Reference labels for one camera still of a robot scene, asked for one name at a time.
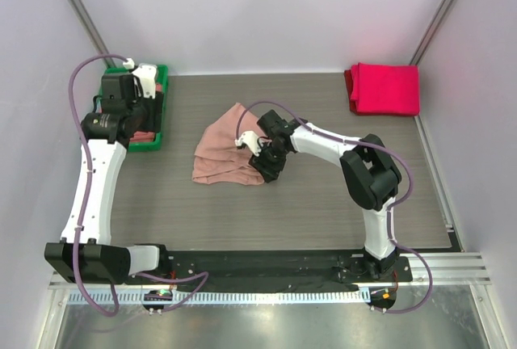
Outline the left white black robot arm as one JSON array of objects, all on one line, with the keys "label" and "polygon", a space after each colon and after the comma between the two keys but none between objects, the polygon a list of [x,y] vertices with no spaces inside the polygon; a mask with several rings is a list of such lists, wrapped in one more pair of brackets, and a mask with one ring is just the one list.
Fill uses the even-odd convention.
[{"label": "left white black robot arm", "polygon": [[44,258],[69,283],[75,281],[73,246],[87,284],[123,284],[142,272],[154,284],[170,278],[166,248],[159,244],[130,247],[111,244],[111,209],[116,181],[132,139],[161,134],[166,78],[160,67],[143,65],[133,71],[107,71],[101,78],[97,111],[81,122],[88,146],[82,150],[81,171],[69,219],[59,242],[45,246]]}]

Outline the pink printed t-shirt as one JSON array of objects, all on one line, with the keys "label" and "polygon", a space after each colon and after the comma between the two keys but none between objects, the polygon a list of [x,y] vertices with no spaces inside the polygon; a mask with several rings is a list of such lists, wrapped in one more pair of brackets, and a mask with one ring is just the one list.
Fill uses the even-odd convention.
[{"label": "pink printed t-shirt", "polygon": [[251,152],[238,149],[235,132],[252,131],[262,136],[258,118],[240,103],[210,124],[195,148],[191,180],[194,183],[238,183],[244,186],[264,184],[263,176],[249,164]]}]

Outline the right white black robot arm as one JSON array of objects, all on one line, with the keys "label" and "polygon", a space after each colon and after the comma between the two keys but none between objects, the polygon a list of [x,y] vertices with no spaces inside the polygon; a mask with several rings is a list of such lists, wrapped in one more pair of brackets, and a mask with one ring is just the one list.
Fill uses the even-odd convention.
[{"label": "right white black robot arm", "polygon": [[287,121],[270,110],[258,119],[259,135],[236,129],[235,145],[252,153],[250,165],[270,183],[279,178],[289,153],[305,153],[327,161],[343,172],[347,191],[361,207],[364,219],[364,273],[384,280],[394,270],[399,252],[393,240],[391,206],[401,172],[376,135],[346,137],[323,130],[307,120]]}]

